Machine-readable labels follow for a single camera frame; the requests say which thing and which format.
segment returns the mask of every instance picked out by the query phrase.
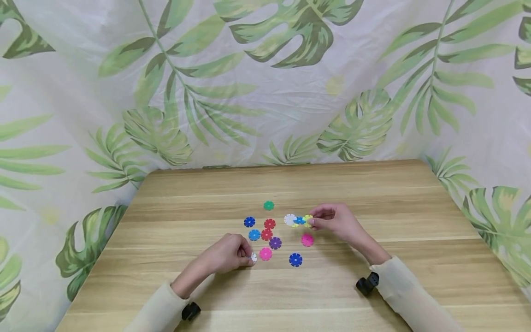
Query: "beige sleeve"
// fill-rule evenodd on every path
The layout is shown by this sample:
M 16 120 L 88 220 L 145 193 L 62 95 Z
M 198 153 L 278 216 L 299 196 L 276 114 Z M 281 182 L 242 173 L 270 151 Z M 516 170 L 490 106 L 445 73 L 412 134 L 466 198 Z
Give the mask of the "beige sleeve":
M 181 311 L 187 302 L 175 294 L 170 282 L 164 282 L 124 331 L 173 332 L 181 321 Z
M 398 257 L 373 265 L 371 270 L 380 276 L 380 295 L 414 332 L 463 331 Z

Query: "sweater cuff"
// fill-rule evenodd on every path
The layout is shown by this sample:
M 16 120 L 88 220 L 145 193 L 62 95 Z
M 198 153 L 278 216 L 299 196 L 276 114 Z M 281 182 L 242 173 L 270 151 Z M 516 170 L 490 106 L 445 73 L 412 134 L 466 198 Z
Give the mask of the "sweater cuff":
M 384 300 L 393 295 L 403 294 L 414 286 L 420 286 L 415 275 L 396 256 L 383 264 L 371 265 L 370 269 L 380 277 L 376 288 Z

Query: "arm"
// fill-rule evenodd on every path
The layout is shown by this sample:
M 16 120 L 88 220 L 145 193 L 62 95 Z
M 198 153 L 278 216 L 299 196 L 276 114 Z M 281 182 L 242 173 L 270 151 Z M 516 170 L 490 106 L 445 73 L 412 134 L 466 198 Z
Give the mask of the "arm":
M 463 331 L 397 257 L 391 257 L 342 203 L 321 204 L 310 211 L 312 229 L 326 228 L 359 251 L 378 273 L 378 291 L 414 332 Z
M 254 262 L 248 258 L 251 254 L 251 246 L 243 236 L 226 234 L 191 261 L 172 283 L 164 282 L 124 331 L 173 331 L 181 321 L 187 299 L 209 275 L 252 266 Z

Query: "green snowflake piece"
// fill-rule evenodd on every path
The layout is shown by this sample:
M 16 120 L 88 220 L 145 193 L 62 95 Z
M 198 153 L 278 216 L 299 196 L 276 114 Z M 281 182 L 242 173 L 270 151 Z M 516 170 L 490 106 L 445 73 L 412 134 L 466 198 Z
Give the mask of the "green snowflake piece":
M 267 211 L 271 211 L 275 207 L 275 204 L 271 201 L 267 201 L 264 203 L 264 209 Z

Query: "pink snowflake piece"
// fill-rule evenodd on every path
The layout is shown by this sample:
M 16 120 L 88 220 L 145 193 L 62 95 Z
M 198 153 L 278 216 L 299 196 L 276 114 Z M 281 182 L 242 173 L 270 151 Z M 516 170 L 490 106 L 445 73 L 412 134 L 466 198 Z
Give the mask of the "pink snowflake piece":
M 303 246 L 312 246 L 313 245 L 313 236 L 305 233 L 301 236 L 301 243 Z
M 273 252 L 268 247 L 260 249 L 260 259 L 261 260 L 270 260 L 273 256 Z

